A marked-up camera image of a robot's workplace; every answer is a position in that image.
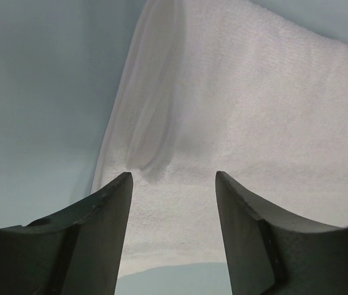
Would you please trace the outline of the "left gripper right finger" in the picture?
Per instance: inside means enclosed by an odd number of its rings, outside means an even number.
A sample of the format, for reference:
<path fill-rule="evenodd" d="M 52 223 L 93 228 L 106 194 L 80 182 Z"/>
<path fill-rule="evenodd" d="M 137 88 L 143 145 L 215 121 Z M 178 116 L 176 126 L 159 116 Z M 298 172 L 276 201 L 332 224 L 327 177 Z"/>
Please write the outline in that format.
<path fill-rule="evenodd" d="M 233 294 L 348 294 L 348 227 L 294 214 L 223 171 L 215 191 Z"/>

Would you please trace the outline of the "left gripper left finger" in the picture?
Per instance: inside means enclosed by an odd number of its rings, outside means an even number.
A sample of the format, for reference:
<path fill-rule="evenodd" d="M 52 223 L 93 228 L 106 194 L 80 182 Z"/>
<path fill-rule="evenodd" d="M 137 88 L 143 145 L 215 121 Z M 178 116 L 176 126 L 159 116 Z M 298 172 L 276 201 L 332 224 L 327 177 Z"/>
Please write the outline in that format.
<path fill-rule="evenodd" d="M 0 294 L 113 294 L 132 191 L 124 172 L 56 213 L 0 229 Z"/>

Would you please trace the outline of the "white towel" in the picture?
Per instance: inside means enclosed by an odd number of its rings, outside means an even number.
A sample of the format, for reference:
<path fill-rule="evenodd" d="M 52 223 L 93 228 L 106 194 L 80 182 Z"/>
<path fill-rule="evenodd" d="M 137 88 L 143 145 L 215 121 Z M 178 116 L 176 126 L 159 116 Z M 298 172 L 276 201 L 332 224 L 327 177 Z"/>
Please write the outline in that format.
<path fill-rule="evenodd" d="M 215 175 L 348 225 L 348 45 L 249 1 L 148 1 L 92 189 L 130 171 L 120 276 L 223 262 Z"/>

